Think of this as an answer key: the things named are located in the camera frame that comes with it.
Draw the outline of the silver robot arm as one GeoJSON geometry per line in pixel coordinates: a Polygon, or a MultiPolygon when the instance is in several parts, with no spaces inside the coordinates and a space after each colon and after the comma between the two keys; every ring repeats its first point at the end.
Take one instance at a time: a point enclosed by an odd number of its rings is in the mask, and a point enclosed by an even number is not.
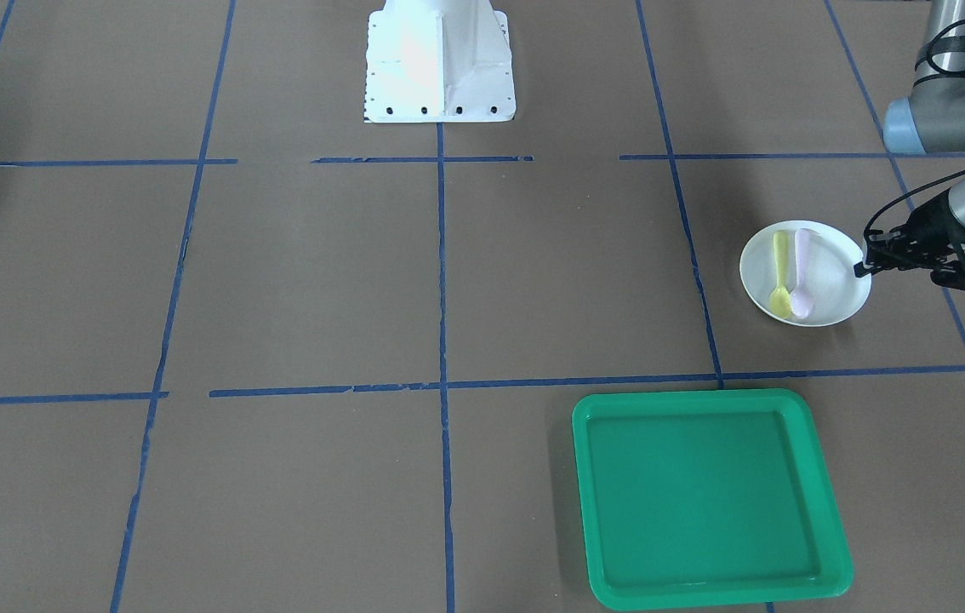
{"type": "MultiPolygon", "coordinates": [[[[888,105],[891,154],[965,152],[965,1],[934,1],[916,55],[911,92],[888,105]]],[[[868,221],[859,278],[926,269],[938,286],[965,291],[965,170],[927,183],[933,197],[883,232],[868,221]]]]}

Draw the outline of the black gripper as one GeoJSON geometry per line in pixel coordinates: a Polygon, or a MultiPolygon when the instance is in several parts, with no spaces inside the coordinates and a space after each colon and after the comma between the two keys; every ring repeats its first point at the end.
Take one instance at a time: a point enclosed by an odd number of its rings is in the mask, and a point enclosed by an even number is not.
{"type": "Polygon", "coordinates": [[[865,226],[865,255],[854,264],[856,278],[891,269],[934,269],[950,244],[965,242],[965,226],[953,214],[948,192],[913,209],[907,220],[890,232],[874,228],[874,222],[899,202],[901,199],[895,199],[879,209],[865,226]]]}

